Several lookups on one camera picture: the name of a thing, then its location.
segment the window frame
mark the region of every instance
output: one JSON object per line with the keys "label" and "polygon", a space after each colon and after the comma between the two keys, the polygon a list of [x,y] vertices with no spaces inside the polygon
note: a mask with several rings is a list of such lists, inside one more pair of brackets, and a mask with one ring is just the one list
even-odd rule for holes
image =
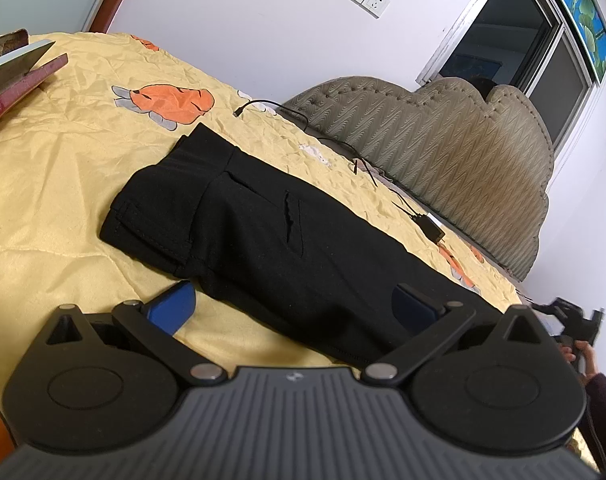
{"label": "window frame", "polygon": [[[568,134],[571,132],[574,126],[576,126],[579,117],[586,108],[591,96],[595,92],[595,89],[599,87],[600,83],[594,68],[586,61],[585,56],[587,56],[587,52],[585,52],[585,49],[582,49],[578,44],[579,39],[576,36],[578,34],[576,23],[574,23],[574,21],[571,19],[571,16],[566,16],[567,9],[564,9],[562,2],[559,0],[534,1],[541,10],[545,19],[548,20],[553,32],[551,34],[552,37],[547,38],[545,43],[544,56],[539,57],[536,65],[530,67],[524,73],[523,80],[526,81],[526,84],[523,86],[523,88],[525,95],[530,97],[532,94],[532,91],[540,80],[542,73],[550,62],[550,59],[552,58],[552,55],[554,54],[554,51],[560,41],[563,41],[565,46],[568,48],[575,68],[577,69],[577,73],[580,75],[584,84],[586,85],[584,95],[574,105],[571,115],[566,120],[563,129],[555,140],[554,152],[555,156],[557,156],[568,140]],[[449,59],[459,43],[461,43],[461,40],[467,31],[470,30],[470,27],[477,19],[477,16],[480,14],[483,6],[487,2],[488,0],[471,0],[416,79],[416,82],[420,86],[423,86],[428,82],[440,77],[439,71],[442,69],[443,65]]]}

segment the upholstered headboard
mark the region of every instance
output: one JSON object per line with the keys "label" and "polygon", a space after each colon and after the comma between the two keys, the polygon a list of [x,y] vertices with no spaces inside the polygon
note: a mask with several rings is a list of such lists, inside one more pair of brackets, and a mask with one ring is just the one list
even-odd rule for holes
{"label": "upholstered headboard", "polygon": [[554,152],[529,99],[501,85],[488,101],[451,77],[409,92],[372,77],[311,88],[286,106],[348,142],[522,280],[539,249]]}

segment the white wall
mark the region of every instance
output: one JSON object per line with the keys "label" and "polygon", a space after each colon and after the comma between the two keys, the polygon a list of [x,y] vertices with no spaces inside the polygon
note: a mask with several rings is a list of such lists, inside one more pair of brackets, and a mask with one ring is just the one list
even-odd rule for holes
{"label": "white wall", "polygon": [[470,0],[124,0],[110,32],[146,38],[254,98],[286,100],[334,77],[408,89]]}
{"label": "white wall", "polygon": [[[606,13],[606,0],[598,0]],[[548,191],[539,256],[524,282],[537,301],[561,296],[606,309],[606,81],[596,106]],[[606,317],[597,350],[606,374]]]}

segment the sleeve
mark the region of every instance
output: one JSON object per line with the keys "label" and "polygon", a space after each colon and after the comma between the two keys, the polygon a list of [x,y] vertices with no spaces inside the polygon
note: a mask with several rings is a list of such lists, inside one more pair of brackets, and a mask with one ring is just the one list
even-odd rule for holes
{"label": "sleeve", "polygon": [[593,377],[586,384],[586,394],[587,407],[579,422],[579,430],[599,469],[604,470],[603,460],[606,460],[606,376],[598,374]]}

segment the person's hand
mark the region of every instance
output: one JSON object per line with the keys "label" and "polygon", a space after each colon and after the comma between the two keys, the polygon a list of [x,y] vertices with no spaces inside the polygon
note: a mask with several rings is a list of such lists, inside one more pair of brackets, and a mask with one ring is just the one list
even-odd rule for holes
{"label": "person's hand", "polygon": [[[587,341],[575,341],[574,344],[577,349],[583,352],[586,359],[586,373],[579,375],[581,384],[585,386],[593,377],[599,374],[599,368],[596,364],[596,352]],[[572,349],[569,346],[559,345],[559,349],[568,363],[576,361],[576,355],[572,353]]]}
{"label": "person's hand", "polygon": [[586,358],[586,373],[581,374],[579,377],[579,380],[585,386],[593,377],[599,374],[599,368],[596,364],[596,352],[587,341],[575,341],[574,345],[583,352]]}

